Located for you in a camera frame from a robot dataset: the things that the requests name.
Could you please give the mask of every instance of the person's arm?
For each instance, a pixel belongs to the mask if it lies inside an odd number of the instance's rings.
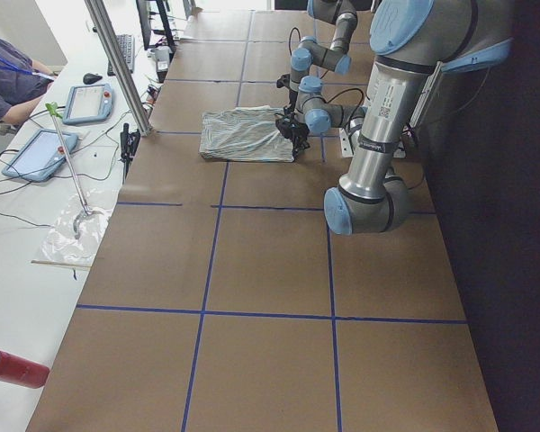
[[[38,96],[31,101],[13,105],[0,120],[9,124],[22,124],[26,122],[30,117],[30,114],[32,114],[32,111],[34,111],[34,108],[40,103],[41,98],[42,96]]]
[[[54,73],[50,70],[48,66],[40,63],[38,60],[32,59],[32,67],[37,71],[41,72],[42,74],[52,75]]]

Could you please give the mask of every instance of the folded towel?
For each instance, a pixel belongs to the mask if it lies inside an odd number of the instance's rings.
[[[202,115],[200,154],[236,161],[292,162],[292,143],[275,126],[282,108],[258,106]]]

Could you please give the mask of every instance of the red bottle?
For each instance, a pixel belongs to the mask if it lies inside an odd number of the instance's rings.
[[[49,373],[50,369],[43,364],[0,351],[0,381],[38,389]]]

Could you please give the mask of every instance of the gray shirt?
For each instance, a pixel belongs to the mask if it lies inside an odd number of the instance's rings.
[[[33,71],[32,60],[13,45],[0,39],[0,58],[17,66],[19,69]],[[0,61],[0,67],[8,68]],[[40,76],[25,75],[15,70],[0,69],[0,119],[17,104],[28,102],[44,95],[48,79]]]

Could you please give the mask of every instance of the tablet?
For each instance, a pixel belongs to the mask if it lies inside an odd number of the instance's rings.
[[[112,112],[114,91],[109,84],[76,85],[70,88],[62,122],[78,125],[103,122]]]
[[[77,143],[75,133],[63,133],[68,151],[72,151]],[[33,182],[48,180],[64,162],[64,150],[60,146],[55,130],[40,129],[6,165],[2,174],[9,177],[23,178]]]

